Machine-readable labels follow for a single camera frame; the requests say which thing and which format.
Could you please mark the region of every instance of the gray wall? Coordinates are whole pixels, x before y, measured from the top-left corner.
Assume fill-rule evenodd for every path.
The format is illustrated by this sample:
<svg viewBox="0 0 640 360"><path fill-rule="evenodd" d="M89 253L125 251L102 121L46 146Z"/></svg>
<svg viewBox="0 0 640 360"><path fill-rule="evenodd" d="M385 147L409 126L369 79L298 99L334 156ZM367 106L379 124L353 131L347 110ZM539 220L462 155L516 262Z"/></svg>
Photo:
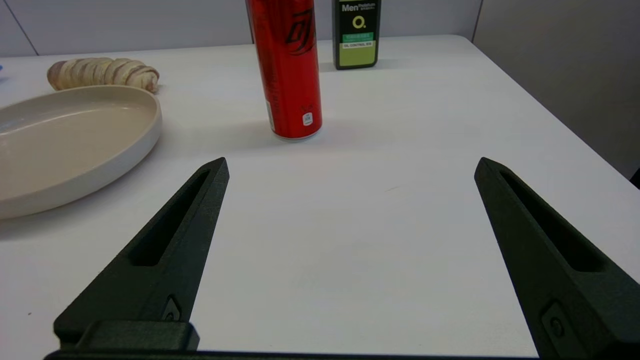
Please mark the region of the gray wall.
<svg viewBox="0 0 640 360"><path fill-rule="evenodd" d="M484 0L474 43L624 176L640 167L639 0Z"/></svg>
<svg viewBox="0 0 640 360"><path fill-rule="evenodd" d="M38 54L250 44L243 0L6 0Z"/></svg>
<svg viewBox="0 0 640 360"><path fill-rule="evenodd" d="M5 1L39 54L252 42L244 0ZM480 3L481 0L384 0L380 32L382 36L458 34L471 40ZM5 21L5 13L10 21ZM9 51L4 37L11 36L8 44L25 42L26 38L6 8L0 9L0 16L0 56L33 54L33 50ZM331 0L316 0L316 23L318 38L331 38ZM17 32L5 31L4 27Z"/></svg>
<svg viewBox="0 0 640 360"><path fill-rule="evenodd" d="M4 1L0 0L0 56L29 56L36 52Z"/></svg>
<svg viewBox="0 0 640 360"><path fill-rule="evenodd" d="M482 0L382 0L380 35L462 35L471 40ZM316 0L318 39L332 37L331 1Z"/></svg>

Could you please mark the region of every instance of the energy drink can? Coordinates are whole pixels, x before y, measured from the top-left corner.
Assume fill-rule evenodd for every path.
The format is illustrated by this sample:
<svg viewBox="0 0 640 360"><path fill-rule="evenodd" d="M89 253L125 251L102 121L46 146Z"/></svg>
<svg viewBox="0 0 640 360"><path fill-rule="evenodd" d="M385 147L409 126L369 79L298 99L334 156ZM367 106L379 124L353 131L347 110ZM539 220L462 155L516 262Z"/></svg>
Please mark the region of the energy drink can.
<svg viewBox="0 0 640 360"><path fill-rule="evenodd" d="M322 126L313 0L246 0L271 129L306 138Z"/></svg>

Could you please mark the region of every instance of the can label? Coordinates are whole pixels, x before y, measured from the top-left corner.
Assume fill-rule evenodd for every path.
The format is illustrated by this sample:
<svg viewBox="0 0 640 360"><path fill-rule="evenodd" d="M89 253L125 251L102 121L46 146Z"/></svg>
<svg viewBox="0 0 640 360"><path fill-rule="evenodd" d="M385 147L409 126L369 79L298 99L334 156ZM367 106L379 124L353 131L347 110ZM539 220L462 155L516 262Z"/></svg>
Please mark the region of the can label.
<svg viewBox="0 0 640 360"><path fill-rule="evenodd" d="M340 66L354 66L376 61L376 24L378 9L373 1L340 0Z"/></svg>
<svg viewBox="0 0 640 360"><path fill-rule="evenodd" d="M303 138L322 126L313 0L247 0L271 128Z"/></svg>

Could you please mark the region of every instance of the can logo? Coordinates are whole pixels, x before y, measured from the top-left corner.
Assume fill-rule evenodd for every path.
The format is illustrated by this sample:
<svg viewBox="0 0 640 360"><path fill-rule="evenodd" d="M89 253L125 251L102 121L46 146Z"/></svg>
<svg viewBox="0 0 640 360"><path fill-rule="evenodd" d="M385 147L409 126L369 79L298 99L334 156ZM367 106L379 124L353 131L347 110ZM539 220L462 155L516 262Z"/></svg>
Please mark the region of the can logo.
<svg viewBox="0 0 640 360"><path fill-rule="evenodd" d="M294 22L291 24L289 35L285 43L289 46L289 54L299 56L306 54L313 49L316 42L313 7L303 12L295 13L292 16Z"/></svg>

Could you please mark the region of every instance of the bottle label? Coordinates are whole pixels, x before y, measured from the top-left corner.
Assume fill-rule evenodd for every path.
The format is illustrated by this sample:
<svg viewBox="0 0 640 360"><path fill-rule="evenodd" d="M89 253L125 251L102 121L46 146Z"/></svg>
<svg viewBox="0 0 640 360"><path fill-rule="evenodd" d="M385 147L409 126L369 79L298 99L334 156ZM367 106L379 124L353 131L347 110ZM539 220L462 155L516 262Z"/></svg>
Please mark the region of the bottle label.
<svg viewBox="0 0 640 360"><path fill-rule="evenodd" d="M340 66L367 65L376 61L378 6L371 0L340 0L338 51Z"/></svg>

